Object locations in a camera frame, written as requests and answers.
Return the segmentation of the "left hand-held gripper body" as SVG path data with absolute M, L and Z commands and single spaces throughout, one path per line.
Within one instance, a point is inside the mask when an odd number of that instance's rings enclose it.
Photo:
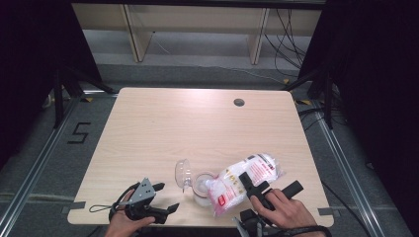
M 150 203 L 156 196 L 148 178 L 144 178 L 135 189 L 133 194 L 128 198 L 125 212 L 130 220 L 139 220 L 144 217 L 151 216 Z

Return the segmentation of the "red and white sugar bag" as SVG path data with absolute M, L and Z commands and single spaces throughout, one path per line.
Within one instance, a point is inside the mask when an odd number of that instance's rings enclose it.
M 252 154 L 223 169 L 214 179 L 206 181 L 214 216 L 222 216 L 244 201 L 246 190 L 239 179 L 244 173 L 250 178 L 251 184 L 257 187 L 263 182 L 275 182 L 284 171 L 279 160 L 267 153 Z

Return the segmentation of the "clear glass jar with lid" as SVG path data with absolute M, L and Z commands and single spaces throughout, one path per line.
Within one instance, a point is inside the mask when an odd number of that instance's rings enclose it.
M 191 188 L 194 201 L 203 207 L 211 206 L 207 182 L 214 177 L 214 173 L 207 171 L 193 173 L 188 159 L 178 161 L 175 166 L 175 181 L 178 187 L 182 191 Z

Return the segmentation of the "person's right hand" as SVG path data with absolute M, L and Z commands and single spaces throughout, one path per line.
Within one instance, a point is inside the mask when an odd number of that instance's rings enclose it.
M 274 209 L 270 210 L 252 196 L 250 201 L 256 212 L 266 217 L 278 227 L 291 229 L 314 226 L 316 221 L 304 204 L 296 199 L 288 199 L 279 189 L 273 189 L 266 194 L 266 199 Z

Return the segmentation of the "person's left hand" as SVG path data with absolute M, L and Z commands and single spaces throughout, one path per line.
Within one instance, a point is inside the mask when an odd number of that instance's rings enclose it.
M 131 237 L 132 234 L 155 221 L 153 216 L 131 220 L 126 216 L 125 207 L 119 205 L 111 218 L 105 237 Z

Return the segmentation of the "grey tape strip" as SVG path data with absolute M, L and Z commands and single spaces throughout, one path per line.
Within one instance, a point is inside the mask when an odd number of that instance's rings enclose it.
M 332 215 L 333 217 L 340 217 L 340 212 L 331 207 L 319 208 L 318 213 L 320 216 Z
M 68 214 L 73 209 L 84 209 L 85 205 L 86 205 L 86 201 L 73 202 L 69 206 L 64 206 L 61 210 L 61 214 Z

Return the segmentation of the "black metal stand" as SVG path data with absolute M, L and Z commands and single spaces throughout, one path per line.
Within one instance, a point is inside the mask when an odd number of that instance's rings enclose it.
M 78 98 L 84 94 L 79 82 L 84 81 L 108 94 L 117 91 L 105 85 L 101 78 L 94 78 L 70 66 L 60 66 L 53 73 L 53 94 L 55 98 L 55 124 L 58 128 L 64 120 L 62 89 L 66 89 L 71 98 Z
M 310 81 L 311 85 L 307 91 L 307 96 L 310 99 L 318 99 L 320 95 L 323 95 L 324 107 L 322 109 L 324 114 L 324 119 L 327 126 L 332 129 L 332 97 L 333 97 L 333 80 L 330 76 L 330 73 L 327 69 L 319 67 L 313 71 L 299 76 L 298 79 L 284 88 L 284 91 L 291 91 L 302 84 Z

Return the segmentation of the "dark curtain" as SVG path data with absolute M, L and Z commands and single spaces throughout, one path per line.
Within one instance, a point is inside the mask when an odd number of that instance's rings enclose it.
M 419 237 L 419 0 L 324 0 L 300 72 L 325 67 L 349 123 Z
M 70 0 L 0 0 L 0 169 L 18 151 L 54 75 L 102 80 Z

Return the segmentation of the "beige wooden shelf unit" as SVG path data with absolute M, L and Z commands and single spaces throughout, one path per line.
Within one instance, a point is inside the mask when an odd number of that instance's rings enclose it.
M 240 34 L 250 63 L 259 61 L 264 35 L 310 37 L 319 10 L 74 3 L 84 30 L 125 31 L 133 60 L 143 60 L 154 32 Z

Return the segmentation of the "metal floor rail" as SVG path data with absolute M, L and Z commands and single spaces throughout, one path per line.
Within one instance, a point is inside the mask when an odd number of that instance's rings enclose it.
M 322 111 L 320 103 L 314 101 L 312 104 L 315 109 L 319 109 L 319 112 L 316 113 L 316 116 L 319 118 L 320 127 L 329 147 L 331 148 L 343 179 L 347 184 L 349 192 L 356 204 L 356 207 L 358 208 L 368 233 L 371 237 L 384 237 L 384 232 L 381 225 L 379 224 L 379 221 L 377 220 L 377 215 L 373 210 L 366 194 L 364 193 L 358 179 L 356 178 L 356 175 L 353 172 L 352 167 L 349 164 L 333 129 L 330 128 L 326 122 L 326 115 Z
M 70 99 L 64 110 L 62 121 L 52 130 L 41 153 L 38 155 L 34 164 L 32 165 L 24 182 L 13 195 L 8 207 L 0 217 L 0 237 L 8 237 L 14 224 L 16 223 L 20 213 L 22 212 L 27 199 L 30 196 L 33 188 L 37 184 L 44 167 L 46 166 L 53 150 L 55 149 L 62 132 L 65 130 L 67 122 L 79 103 L 79 99 Z

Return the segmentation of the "black top frame bar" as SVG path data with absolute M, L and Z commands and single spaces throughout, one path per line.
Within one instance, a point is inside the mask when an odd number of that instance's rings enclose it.
M 321 10 L 326 0 L 69 0 L 71 3 Z

